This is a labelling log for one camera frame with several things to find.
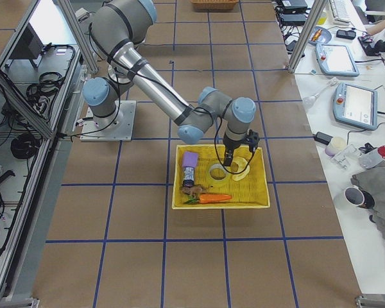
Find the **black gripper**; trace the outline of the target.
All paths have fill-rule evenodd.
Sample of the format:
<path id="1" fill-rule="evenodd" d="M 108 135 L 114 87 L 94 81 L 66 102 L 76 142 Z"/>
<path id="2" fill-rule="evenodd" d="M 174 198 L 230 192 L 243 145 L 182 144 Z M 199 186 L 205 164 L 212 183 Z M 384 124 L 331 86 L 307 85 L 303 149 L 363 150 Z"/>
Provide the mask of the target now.
<path id="1" fill-rule="evenodd" d="M 225 130 L 223 136 L 223 144 L 225 145 L 225 153 L 224 153 L 224 166 L 230 166 L 234 159 L 234 151 L 240 145 L 245 143 L 247 132 L 236 133 L 233 132 L 230 128 Z"/>

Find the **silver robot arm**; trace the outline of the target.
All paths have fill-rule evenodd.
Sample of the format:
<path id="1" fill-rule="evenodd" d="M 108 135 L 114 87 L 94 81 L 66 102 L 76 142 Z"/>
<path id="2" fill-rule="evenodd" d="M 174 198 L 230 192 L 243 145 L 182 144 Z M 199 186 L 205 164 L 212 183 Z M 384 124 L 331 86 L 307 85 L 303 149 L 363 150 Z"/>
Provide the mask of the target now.
<path id="1" fill-rule="evenodd" d="M 259 136 L 249 128 L 256 111 L 252 99 L 231 98 L 218 89 L 205 87 L 198 106 L 193 107 L 137 52 L 135 47 L 156 20 L 152 1 L 110 1 L 93 16 L 90 40 L 110 65 L 109 78 L 91 78 L 83 88 L 94 119 L 111 121 L 118 110 L 116 100 L 136 85 L 174 121 L 179 138 L 186 144 L 196 144 L 217 118 L 224 119 L 224 166 L 232 163 L 234 151 L 242 144 L 254 153 Z"/>

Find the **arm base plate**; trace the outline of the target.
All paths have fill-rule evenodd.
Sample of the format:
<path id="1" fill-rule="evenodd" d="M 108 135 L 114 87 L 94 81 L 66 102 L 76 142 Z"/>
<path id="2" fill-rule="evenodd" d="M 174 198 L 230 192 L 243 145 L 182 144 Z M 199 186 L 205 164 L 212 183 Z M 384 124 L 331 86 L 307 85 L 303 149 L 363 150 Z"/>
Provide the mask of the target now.
<path id="1" fill-rule="evenodd" d="M 133 123 L 136 113 L 136 101 L 115 100 L 116 111 L 106 117 L 93 116 L 90 107 L 87 108 L 87 117 L 82 127 L 80 139 L 83 142 L 130 142 L 133 135 Z"/>

